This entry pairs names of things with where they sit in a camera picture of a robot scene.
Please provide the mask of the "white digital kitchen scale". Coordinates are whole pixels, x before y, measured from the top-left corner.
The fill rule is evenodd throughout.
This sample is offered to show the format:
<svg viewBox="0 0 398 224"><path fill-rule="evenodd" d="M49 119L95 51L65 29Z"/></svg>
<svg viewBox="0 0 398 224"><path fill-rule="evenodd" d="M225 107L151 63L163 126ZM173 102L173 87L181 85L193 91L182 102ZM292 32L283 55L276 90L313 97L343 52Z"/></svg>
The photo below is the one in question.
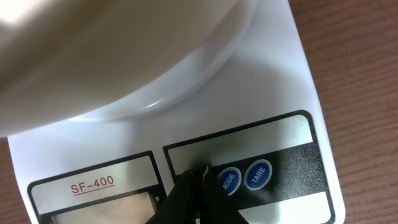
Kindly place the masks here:
<svg viewBox="0 0 398 224"><path fill-rule="evenodd" d="M343 223L322 109L287 1L239 1L144 88L8 137L32 223L145 223L210 166L249 223Z"/></svg>

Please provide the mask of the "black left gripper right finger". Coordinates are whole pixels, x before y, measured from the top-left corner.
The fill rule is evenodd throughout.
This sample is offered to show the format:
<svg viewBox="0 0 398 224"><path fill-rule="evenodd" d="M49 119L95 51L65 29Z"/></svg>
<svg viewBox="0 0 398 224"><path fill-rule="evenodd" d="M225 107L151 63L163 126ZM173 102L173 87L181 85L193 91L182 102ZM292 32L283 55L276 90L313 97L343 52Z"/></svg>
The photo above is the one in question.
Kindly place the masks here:
<svg viewBox="0 0 398 224"><path fill-rule="evenodd" d="M200 223L248 224L229 199L211 166L204 167L200 180Z"/></svg>

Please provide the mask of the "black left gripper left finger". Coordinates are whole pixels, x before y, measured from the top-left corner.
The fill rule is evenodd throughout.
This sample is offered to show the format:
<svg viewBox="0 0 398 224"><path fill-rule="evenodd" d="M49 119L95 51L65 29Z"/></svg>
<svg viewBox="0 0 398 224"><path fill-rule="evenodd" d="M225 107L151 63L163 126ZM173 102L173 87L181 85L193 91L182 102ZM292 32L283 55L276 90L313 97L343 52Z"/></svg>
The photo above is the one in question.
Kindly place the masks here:
<svg viewBox="0 0 398 224"><path fill-rule="evenodd" d="M178 179L166 201L147 224L195 223L195 183L193 172L186 170Z"/></svg>

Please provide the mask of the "cream ceramic bowl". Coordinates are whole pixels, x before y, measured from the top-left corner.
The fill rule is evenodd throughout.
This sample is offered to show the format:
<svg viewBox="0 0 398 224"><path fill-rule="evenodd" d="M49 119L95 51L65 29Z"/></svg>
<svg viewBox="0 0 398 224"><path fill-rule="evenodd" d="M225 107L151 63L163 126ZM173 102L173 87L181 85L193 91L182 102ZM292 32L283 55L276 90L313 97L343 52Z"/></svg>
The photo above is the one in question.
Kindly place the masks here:
<svg viewBox="0 0 398 224"><path fill-rule="evenodd" d="M211 78L258 7L247 0L1 2L1 136L169 105Z"/></svg>

